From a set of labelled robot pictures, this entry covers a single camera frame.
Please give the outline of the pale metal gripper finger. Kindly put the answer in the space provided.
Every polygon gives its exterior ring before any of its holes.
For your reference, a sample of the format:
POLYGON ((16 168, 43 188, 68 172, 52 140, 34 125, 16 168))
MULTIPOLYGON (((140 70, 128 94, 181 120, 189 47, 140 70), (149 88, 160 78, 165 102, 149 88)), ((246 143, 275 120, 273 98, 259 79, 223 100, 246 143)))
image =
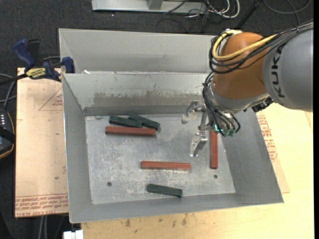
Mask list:
POLYGON ((196 157, 198 152, 207 144, 208 138, 205 132, 198 132, 194 135, 190 145, 190 156, 196 157))
POLYGON ((186 112, 181 117, 181 123, 186 124, 191 120, 194 120, 198 116, 198 108, 199 108, 199 101, 193 100, 191 101, 190 105, 186 109, 186 112))

